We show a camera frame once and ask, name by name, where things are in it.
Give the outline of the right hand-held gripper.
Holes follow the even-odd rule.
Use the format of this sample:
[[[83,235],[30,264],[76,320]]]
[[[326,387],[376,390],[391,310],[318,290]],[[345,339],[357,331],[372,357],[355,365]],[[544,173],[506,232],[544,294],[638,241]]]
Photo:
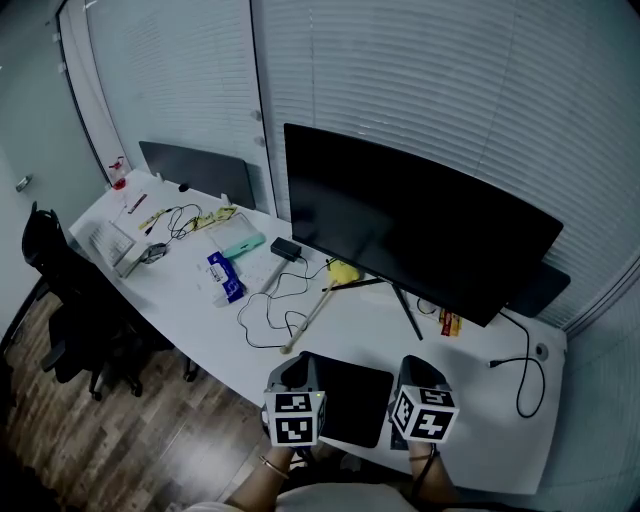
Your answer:
[[[394,399],[388,408],[390,449],[407,451],[409,442],[445,443],[459,414],[457,394],[427,361],[403,358]]]

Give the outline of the black mouse pad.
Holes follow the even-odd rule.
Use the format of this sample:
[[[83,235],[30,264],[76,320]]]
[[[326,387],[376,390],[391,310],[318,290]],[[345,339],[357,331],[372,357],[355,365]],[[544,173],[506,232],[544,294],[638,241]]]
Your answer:
[[[325,438],[373,449],[387,418],[394,383],[391,372],[303,352],[315,366],[326,396]]]

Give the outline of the person's right forearm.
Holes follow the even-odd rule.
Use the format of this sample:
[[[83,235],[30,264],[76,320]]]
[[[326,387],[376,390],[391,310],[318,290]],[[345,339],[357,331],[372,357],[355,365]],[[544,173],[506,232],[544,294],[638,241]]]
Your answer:
[[[442,462],[436,444],[408,442],[409,462],[413,476],[411,501],[416,504],[451,504],[458,493]]]

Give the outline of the person's left forearm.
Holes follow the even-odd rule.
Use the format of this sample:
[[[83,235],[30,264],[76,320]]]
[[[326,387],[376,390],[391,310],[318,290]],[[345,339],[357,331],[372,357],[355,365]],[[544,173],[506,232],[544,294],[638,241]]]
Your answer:
[[[272,512],[294,456],[290,447],[272,447],[225,503],[242,512]]]

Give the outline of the red and yellow packet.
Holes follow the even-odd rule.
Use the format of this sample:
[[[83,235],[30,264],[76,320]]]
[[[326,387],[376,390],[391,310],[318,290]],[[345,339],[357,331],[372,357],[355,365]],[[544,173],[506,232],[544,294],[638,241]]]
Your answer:
[[[458,337],[461,329],[462,318],[449,310],[442,308],[439,313],[441,335],[445,337]]]

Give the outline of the white power strip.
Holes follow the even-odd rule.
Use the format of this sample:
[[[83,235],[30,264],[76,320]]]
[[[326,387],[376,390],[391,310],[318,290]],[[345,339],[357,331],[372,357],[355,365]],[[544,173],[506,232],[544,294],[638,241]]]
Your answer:
[[[265,293],[289,263],[289,260],[265,251],[242,255],[234,266],[241,283],[249,294]]]

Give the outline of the yellow plush on wooden stick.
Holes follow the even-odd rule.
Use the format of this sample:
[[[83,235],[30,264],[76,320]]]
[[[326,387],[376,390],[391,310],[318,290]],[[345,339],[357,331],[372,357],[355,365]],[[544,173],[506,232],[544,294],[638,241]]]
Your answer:
[[[347,285],[355,283],[360,278],[360,271],[355,267],[339,261],[335,260],[328,265],[328,273],[329,273],[329,284],[327,289],[321,294],[320,298],[310,310],[310,312],[305,316],[302,325],[297,328],[296,332],[291,336],[289,341],[280,348],[280,353],[283,355],[287,355],[292,352],[292,349],[298,339],[302,336],[304,331],[309,327],[310,323],[319,312],[323,303],[328,299],[331,292],[337,287],[341,285]]]

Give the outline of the blue tissue packet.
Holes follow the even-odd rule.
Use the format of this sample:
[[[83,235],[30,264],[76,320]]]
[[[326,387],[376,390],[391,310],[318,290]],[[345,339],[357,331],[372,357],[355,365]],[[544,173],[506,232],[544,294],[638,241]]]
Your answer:
[[[231,262],[219,251],[207,257],[206,281],[212,303],[221,308],[244,297],[245,288]]]

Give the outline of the black power adapter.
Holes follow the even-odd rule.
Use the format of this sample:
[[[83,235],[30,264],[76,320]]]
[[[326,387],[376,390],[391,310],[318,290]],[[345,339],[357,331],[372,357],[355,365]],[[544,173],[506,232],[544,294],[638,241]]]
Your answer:
[[[287,239],[277,237],[270,245],[273,254],[290,262],[295,262],[301,256],[301,247]]]

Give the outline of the person's white shirt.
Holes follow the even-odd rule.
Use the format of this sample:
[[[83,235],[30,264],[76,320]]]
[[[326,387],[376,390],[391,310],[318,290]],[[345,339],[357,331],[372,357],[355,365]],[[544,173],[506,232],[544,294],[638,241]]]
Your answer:
[[[242,512],[227,505],[225,501],[197,503],[184,512]],[[386,485],[322,483],[279,494],[272,512],[418,512],[418,510],[397,490]]]

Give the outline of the dark grey desk divider panel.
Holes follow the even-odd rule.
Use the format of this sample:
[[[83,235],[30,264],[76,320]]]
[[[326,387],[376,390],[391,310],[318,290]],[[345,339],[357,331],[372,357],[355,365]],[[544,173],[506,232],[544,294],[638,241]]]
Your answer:
[[[247,164],[244,160],[176,145],[140,141],[149,171],[177,185],[222,197],[245,208],[255,209]]]
[[[518,293],[507,303],[506,309],[527,318],[539,315],[571,283],[565,272],[541,262]]]

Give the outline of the clear case with mint edge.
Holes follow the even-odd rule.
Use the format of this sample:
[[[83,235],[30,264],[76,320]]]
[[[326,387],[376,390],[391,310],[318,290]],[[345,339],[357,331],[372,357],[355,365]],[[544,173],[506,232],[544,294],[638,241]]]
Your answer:
[[[228,259],[252,251],[266,241],[265,235],[257,230],[243,213],[236,213],[228,220],[206,230],[217,251]]]

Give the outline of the yellow flat packet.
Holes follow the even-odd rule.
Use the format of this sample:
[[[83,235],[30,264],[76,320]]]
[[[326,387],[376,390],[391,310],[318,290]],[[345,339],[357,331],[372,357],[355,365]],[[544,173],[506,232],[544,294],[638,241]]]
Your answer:
[[[211,225],[217,225],[229,220],[236,212],[235,206],[220,207],[216,212],[210,212],[205,215],[198,216],[194,221],[194,229],[200,230]]]

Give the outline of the white flat box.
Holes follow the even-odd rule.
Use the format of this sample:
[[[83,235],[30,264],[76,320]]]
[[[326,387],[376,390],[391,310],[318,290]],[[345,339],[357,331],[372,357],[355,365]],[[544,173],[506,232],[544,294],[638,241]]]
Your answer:
[[[118,276],[126,278],[141,262],[148,248],[149,245],[146,242],[137,242],[133,244],[114,267]]]

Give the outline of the black office chair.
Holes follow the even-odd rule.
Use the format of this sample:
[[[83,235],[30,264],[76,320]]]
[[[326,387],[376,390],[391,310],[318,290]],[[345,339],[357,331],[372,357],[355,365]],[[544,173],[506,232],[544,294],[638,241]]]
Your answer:
[[[98,380],[111,369],[128,383],[133,396],[141,396],[137,356],[174,345],[68,244],[54,211],[32,205],[21,247],[25,262],[61,301],[48,320],[50,351],[41,360],[42,369],[54,371],[60,383],[89,372],[89,393],[96,401],[102,399]]]

